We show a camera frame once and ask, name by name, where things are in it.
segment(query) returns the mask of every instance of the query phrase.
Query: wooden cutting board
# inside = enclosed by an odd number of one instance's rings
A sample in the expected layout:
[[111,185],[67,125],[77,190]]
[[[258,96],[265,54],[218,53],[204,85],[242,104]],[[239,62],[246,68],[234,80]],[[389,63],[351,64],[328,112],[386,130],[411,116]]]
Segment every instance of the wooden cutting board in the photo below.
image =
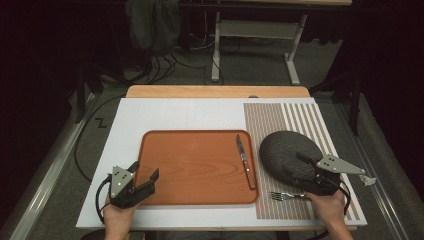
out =
[[258,197],[250,189],[237,149],[243,142],[255,178],[250,135],[243,130],[150,131],[143,136],[135,185],[159,168],[156,193],[142,205],[247,204]]

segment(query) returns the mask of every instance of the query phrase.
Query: knife handle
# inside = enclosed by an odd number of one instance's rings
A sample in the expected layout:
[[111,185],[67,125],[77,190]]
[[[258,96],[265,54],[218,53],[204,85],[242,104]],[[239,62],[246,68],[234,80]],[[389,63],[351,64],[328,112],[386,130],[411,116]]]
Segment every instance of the knife handle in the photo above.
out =
[[243,161],[244,169],[246,170],[247,180],[249,181],[249,186],[251,189],[256,188],[255,178],[253,177],[252,170],[249,167],[249,163],[247,161]]

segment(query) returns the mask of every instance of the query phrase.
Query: knife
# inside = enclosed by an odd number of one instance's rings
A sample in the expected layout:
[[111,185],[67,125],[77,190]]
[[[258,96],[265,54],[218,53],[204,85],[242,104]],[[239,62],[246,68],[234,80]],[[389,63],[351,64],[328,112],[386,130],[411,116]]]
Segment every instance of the knife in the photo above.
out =
[[240,135],[237,134],[236,137],[237,148],[240,153],[241,161],[243,162],[244,170],[246,171],[247,180],[249,181],[249,186],[251,189],[256,188],[255,178],[253,177],[252,171],[247,162],[246,153],[244,152],[243,143],[241,142]]

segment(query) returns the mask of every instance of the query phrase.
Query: person's arm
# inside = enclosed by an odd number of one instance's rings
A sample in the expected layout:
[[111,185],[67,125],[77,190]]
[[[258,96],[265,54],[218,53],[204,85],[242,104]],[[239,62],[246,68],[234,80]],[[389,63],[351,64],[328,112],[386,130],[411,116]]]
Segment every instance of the person's arm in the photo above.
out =
[[105,240],[125,239],[125,236],[130,231],[134,212],[137,207],[138,205],[132,208],[121,209],[109,204],[103,208],[106,233]]
[[338,190],[333,196],[307,193],[318,217],[324,222],[332,240],[352,240],[344,222],[344,194]]

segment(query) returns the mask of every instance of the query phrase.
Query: fork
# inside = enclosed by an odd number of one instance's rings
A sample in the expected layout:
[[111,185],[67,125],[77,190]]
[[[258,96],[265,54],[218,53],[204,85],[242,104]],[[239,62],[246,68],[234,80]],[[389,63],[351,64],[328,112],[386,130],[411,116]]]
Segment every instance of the fork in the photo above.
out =
[[286,201],[293,198],[301,198],[301,199],[309,199],[306,194],[292,194],[292,193],[278,193],[278,192],[270,192],[271,198],[277,201]]

